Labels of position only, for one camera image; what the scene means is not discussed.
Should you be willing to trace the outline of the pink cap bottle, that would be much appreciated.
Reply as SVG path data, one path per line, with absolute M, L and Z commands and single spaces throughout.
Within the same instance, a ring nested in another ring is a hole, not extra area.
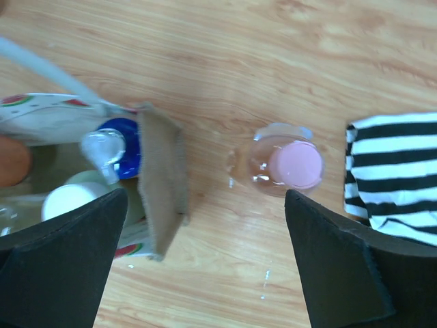
M 322 181 L 324 159 L 303 126 L 272 123 L 229 152 L 229 187 L 237 182 L 263 194 L 308 193 Z

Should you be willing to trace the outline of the watermelon print canvas bag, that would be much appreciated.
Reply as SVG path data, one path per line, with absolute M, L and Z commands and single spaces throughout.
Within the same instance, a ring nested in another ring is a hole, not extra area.
M 141 163 L 137 191 L 145 219 L 123 227 L 116 256 L 147 256 L 160 261 L 178 231 L 188 221 L 188 176 L 181 126 L 144 103 L 128 109 L 100 98 L 86 85 L 34 52 L 7 38 L 2 56 L 53 83 L 65 94 L 27 93 L 1 100 L 1 134 L 31 149 L 33 168 L 1 197 L 24 202 L 27 194 L 43 194 L 80 172 L 99 172 L 82 154 L 84 135 L 113 118 L 139 126 Z

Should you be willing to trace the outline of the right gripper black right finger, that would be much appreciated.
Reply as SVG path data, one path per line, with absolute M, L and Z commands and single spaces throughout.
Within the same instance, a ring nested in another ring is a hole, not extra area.
M 293 190 L 285 218 L 312 327 L 435 327 L 436 248 L 379 233 Z

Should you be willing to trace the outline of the blue spray bottle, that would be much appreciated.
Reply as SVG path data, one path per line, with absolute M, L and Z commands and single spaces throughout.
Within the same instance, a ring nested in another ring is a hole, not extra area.
M 139 137 L 137 122 L 113 118 L 84 135 L 80 148 L 106 182 L 113 185 L 138 175 L 141 163 Z

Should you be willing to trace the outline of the black white striped cloth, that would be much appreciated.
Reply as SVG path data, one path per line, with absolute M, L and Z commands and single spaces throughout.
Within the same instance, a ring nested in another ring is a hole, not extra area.
M 436 114 L 377 115 L 346 129 L 344 210 L 374 230 L 436 245 Z

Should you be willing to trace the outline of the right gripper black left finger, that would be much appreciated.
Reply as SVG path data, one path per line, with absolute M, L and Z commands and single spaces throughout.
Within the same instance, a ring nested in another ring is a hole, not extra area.
M 127 208 L 116 189 L 1 237 L 1 326 L 92 327 Z

